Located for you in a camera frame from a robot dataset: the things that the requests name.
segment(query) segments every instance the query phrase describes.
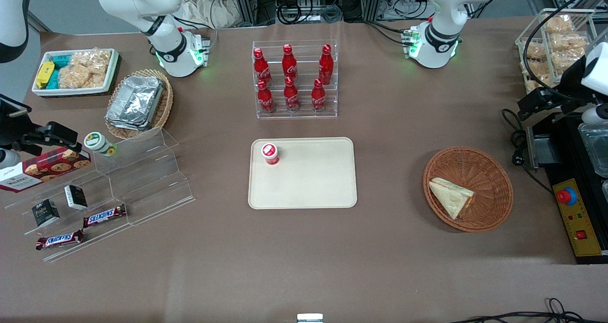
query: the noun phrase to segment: snickers bar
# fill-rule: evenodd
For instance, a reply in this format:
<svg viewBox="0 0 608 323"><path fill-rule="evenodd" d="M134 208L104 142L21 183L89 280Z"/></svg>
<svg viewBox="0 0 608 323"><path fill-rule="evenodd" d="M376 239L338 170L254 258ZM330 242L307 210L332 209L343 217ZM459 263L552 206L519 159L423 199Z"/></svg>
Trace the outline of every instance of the snickers bar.
<svg viewBox="0 0 608 323"><path fill-rule="evenodd" d="M91 217L83 218L82 228L87 228L92 226L93 224L102 223L104 221L108 221L109 219L113 219L115 217L121 217L126 215L126 209L124 208L124 204L117 206L116 208L112 208L110 210L106 210L104 212L100 212Z"/></svg>
<svg viewBox="0 0 608 323"><path fill-rule="evenodd" d="M36 243L36 249L41 251L48 247L54 246L65 246L73 243L82 243L85 240L85 235L81 230L77 232L65 234L62 236L50 237L50 238L39 238Z"/></svg>

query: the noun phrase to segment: yellow package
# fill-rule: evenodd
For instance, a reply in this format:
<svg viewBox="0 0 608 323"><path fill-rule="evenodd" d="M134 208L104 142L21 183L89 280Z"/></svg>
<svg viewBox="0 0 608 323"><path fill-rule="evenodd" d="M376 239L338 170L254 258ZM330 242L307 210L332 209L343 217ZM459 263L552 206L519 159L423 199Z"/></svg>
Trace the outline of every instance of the yellow package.
<svg viewBox="0 0 608 323"><path fill-rule="evenodd" d="M36 85L40 89L46 87L48 81L50 80L50 76L52 76L54 70L55 63L53 63L52 61L44 62L42 64L42 67L40 68L40 71L36 76Z"/></svg>

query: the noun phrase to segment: red button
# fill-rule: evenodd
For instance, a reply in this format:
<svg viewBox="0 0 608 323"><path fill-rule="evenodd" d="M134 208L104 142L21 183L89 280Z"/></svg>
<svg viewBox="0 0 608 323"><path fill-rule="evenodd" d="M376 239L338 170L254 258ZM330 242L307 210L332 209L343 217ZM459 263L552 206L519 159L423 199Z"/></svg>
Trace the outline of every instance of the red button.
<svg viewBox="0 0 608 323"><path fill-rule="evenodd" d="M572 195L570 194L570 192L568 190L560 190L558 191L557 194L558 197L558 202L562 203L562 204L566 204L568 202L570 202L570 200L572 200Z"/></svg>
<svg viewBox="0 0 608 323"><path fill-rule="evenodd" d="M586 239L587 233L584 230L576 230L576 238L577 239Z"/></svg>

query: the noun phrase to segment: teal package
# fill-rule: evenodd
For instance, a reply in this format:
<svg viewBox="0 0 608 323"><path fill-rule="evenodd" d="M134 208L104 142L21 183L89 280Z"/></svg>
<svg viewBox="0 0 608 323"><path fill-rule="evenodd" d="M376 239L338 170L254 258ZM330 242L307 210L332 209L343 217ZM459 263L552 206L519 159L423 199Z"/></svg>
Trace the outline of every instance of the teal package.
<svg viewBox="0 0 608 323"><path fill-rule="evenodd" d="M70 55L53 56L53 63L55 63L55 68L62 68L69 65L71 57L72 56Z"/></svg>
<svg viewBox="0 0 608 323"><path fill-rule="evenodd" d="M46 89L59 89L59 70L55 70L50 74L50 80L48 80Z"/></svg>

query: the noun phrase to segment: wicker basket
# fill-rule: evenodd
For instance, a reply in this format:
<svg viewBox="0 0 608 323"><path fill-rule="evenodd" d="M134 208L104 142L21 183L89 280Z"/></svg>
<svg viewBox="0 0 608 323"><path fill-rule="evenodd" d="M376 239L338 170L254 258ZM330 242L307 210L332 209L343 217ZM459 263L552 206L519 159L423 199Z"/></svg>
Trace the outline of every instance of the wicker basket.
<svg viewBox="0 0 608 323"><path fill-rule="evenodd" d="M156 128L156 127L163 127L165 125L165 123L167 122L167 119L169 118L169 113L171 112L171 106L173 106L173 89L171 88L171 84L169 83L169 80L167 80L167 77L165 75L163 75L163 73L161 73L157 70L149 70L149 69L135 71L134 73L130 74L129 76L146 76L146 77L154 76L154 77L161 79L165 83L165 87L163 88L162 94L161 94L161 100L158 103L158 107L156 107L156 113L154 113L154 120L152 121L152 126L150 126L150 129ZM124 82L124 80L126 80L126 77L122 81L120 81L120 84L117 85L116 88L114 89L114 92L112 93L112 97L110 98L110 101L108 104L108 109L110 108L110 106L112 105L112 102L116 98L116 93L122 86L122 83ZM128 139L128 138L134 137L135 135L138 135L141 133L141 131L137 131L137 130L126 130L124 128L114 127L111 124L109 124L109 122L107 120L106 120L106 126L108 126L108 130L110 131L110 133L112 133L113 136L119 137L121 139Z"/></svg>
<svg viewBox="0 0 608 323"><path fill-rule="evenodd" d="M432 193L428 182L441 177L475 191L462 217L452 219ZM433 211L450 226L465 232L486 232L503 223L513 206L513 188L502 167L485 152L452 147L428 161L423 176L424 196Z"/></svg>

